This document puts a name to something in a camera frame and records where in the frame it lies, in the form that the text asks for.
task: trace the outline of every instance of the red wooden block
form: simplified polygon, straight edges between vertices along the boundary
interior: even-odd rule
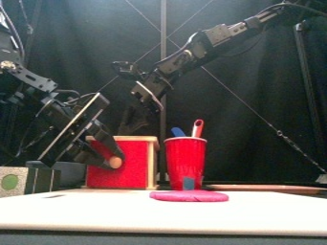
[[[117,169],[103,169],[89,165],[87,167],[87,188],[109,189],[155,189],[158,173],[159,143],[157,137],[149,136],[115,136],[126,160]],[[94,139],[90,139],[91,146],[110,159],[110,149]]]

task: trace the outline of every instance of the red box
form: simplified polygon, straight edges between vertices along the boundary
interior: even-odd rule
[[[158,138],[151,136],[115,136],[114,138],[126,154],[123,165],[117,169],[103,169],[89,165],[86,187],[157,189]],[[99,150],[99,142],[95,140],[91,140],[91,146]],[[107,148],[102,150],[106,157],[113,156]]]

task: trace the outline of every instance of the black curtain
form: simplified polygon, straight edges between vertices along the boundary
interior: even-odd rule
[[[14,4],[10,2],[5,1],[5,5]],[[29,1],[26,7],[30,20],[37,14],[37,2]],[[167,54],[178,51],[198,30],[236,24],[277,3],[281,1],[167,0]],[[19,11],[10,12],[25,33]],[[63,89],[75,89],[81,94],[102,91],[111,104],[101,120],[114,134],[134,101],[134,82],[117,77],[111,62],[138,61],[149,71],[162,57],[161,29],[161,0],[43,1],[29,69],[53,78]],[[326,88],[326,37],[309,42],[325,57],[325,63],[318,61],[312,66],[325,78],[317,81]],[[326,100],[326,89],[317,89]],[[326,102],[320,106],[326,117]],[[187,73],[167,94],[166,114],[166,137],[171,137],[173,126],[192,134],[194,121],[205,120],[205,180],[286,183],[317,179],[320,169],[277,132],[320,159],[292,25],[278,25],[245,40],[228,54]],[[159,120],[142,134],[159,136]]]

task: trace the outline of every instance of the red plastic cup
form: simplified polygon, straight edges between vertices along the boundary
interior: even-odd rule
[[[201,189],[208,141],[197,137],[175,137],[165,141],[165,146],[171,188]]]

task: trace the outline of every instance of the table surface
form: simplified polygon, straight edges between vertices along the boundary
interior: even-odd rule
[[[73,189],[0,198],[0,230],[327,236],[327,199],[221,191],[228,202],[165,202],[150,190]]]

